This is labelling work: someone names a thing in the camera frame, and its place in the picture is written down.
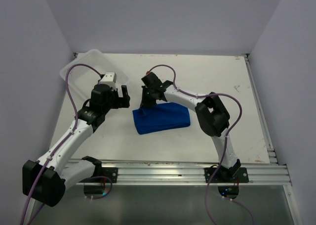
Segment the blue towel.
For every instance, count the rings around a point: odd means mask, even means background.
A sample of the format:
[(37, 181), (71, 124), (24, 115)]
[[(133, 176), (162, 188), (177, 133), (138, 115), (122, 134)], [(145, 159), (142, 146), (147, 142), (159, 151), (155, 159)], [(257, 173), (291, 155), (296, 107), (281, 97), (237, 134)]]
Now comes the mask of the blue towel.
[(191, 125), (188, 108), (177, 103), (161, 103), (132, 111), (136, 131), (140, 135), (186, 128)]

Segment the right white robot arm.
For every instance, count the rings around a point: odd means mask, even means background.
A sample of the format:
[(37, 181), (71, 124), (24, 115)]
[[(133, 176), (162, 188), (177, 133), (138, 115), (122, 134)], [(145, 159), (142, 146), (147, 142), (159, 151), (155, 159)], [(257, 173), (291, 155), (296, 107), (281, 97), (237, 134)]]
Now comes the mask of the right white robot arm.
[(218, 153), (218, 175), (230, 182), (237, 177), (241, 167), (229, 135), (230, 115), (220, 97), (211, 92), (208, 95), (190, 93), (176, 87), (172, 81), (162, 82), (153, 73), (147, 73), (142, 79), (142, 107), (156, 105), (158, 100), (177, 103), (196, 113), (201, 130), (212, 138)]

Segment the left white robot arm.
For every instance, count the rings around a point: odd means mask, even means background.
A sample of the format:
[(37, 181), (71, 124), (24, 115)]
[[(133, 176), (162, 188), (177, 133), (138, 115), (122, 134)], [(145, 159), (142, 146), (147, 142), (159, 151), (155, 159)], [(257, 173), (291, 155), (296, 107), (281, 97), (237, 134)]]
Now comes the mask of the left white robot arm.
[(126, 85), (122, 96), (107, 84), (95, 85), (91, 97), (76, 113), (71, 126), (44, 155), (35, 162), (28, 160), (22, 168), (22, 190), (28, 198), (54, 207), (67, 189), (83, 180), (110, 182), (100, 160), (85, 156), (73, 166), (66, 164), (77, 149), (104, 123), (111, 109), (128, 108), (130, 96)]

